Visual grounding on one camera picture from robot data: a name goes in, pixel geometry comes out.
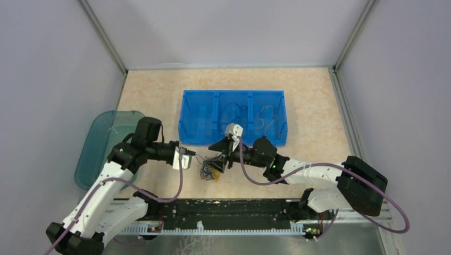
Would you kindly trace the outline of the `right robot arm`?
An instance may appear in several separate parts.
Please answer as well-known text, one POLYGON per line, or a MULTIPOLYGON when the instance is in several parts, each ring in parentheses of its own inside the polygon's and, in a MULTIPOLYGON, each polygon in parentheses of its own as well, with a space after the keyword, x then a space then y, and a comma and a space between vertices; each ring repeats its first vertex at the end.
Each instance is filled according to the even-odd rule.
POLYGON ((268 185, 307 185, 299 202, 300 214, 306 219, 328 210, 349 208, 365 216, 380 215, 388 180, 359 157, 348 156, 342 163, 299 161, 278 154, 266 136, 255 140, 252 147, 229 136, 208 149, 219 153, 216 160, 220 172, 240 163, 264 169, 268 185))

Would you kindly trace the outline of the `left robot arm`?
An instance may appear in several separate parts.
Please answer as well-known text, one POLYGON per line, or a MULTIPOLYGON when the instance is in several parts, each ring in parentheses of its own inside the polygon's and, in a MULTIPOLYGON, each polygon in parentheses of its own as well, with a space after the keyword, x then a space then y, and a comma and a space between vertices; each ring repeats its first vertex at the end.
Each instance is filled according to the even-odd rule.
POLYGON ((175 201, 181 194, 183 170, 191 155, 178 141, 163 138, 162 122, 141 118, 134 133, 115 145, 98 178, 74 210, 60 223, 51 223, 46 235, 60 254, 102 254, 108 243, 132 222, 152 220, 160 212, 159 203, 175 201), (179 187, 172 198, 158 196, 130 182, 149 160, 163 161, 179 173, 179 187))

